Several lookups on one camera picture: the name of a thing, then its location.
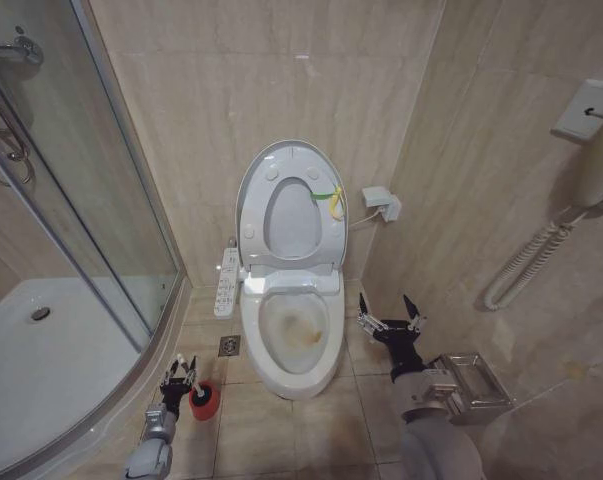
smart toilet control panel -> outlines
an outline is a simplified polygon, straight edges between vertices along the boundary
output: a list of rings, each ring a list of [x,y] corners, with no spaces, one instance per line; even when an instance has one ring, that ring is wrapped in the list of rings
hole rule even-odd
[[[223,252],[221,275],[217,287],[217,298],[214,301],[214,316],[219,319],[232,318],[237,298],[237,281],[239,276],[239,249],[228,247]]]

white toilet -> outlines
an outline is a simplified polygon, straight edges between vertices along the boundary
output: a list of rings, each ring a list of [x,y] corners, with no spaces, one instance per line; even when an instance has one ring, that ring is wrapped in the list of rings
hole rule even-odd
[[[312,194],[342,185],[316,147],[288,140],[259,153],[239,189],[245,342],[265,385],[291,400],[323,390],[341,351],[347,204]]]

cable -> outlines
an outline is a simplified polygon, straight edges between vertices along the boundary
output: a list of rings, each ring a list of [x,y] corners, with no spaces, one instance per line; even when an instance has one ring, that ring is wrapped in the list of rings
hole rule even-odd
[[[369,217],[365,217],[365,218],[363,218],[361,220],[357,220],[354,223],[351,223],[350,225],[348,225],[348,228],[350,229],[352,227],[356,227],[357,225],[359,225],[359,224],[361,224],[363,222],[367,222],[368,220],[372,220],[374,217],[376,217],[381,212],[382,212],[382,210],[380,208],[377,208],[377,210],[372,215],[370,215]]]
[[[523,249],[501,270],[499,275],[494,279],[490,286],[486,289],[483,296],[483,305],[492,311],[507,307],[512,300],[526,287],[537,273],[548,262],[550,257],[556,253],[561,244],[565,242],[577,223],[586,216],[585,211],[577,216],[571,222],[562,223],[558,227],[554,222],[541,229],[532,240],[523,247]],[[503,285],[510,280],[519,270],[521,265],[526,264],[521,274],[517,277],[514,283],[495,299],[496,294]]]

toilet brush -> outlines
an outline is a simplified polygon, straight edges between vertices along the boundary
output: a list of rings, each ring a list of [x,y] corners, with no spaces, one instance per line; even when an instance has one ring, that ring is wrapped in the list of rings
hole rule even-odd
[[[217,413],[221,403],[221,394],[211,381],[205,380],[203,382],[199,382],[197,380],[196,361],[197,357],[194,357],[192,359],[192,363],[190,364],[188,373],[188,375],[193,376],[189,403],[194,418],[203,422],[214,417],[214,414]]]

floor drain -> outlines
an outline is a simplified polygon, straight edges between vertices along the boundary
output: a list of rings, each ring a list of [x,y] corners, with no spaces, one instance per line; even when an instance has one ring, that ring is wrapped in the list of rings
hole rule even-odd
[[[30,318],[35,322],[38,322],[50,315],[50,311],[51,310],[48,307],[37,308],[34,312],[30,314]]]
[[[230,335],[228,337],[221,337],[221,341],[219,342],[219,356],[235,357],[239,354],[240,347],[241,335]]]

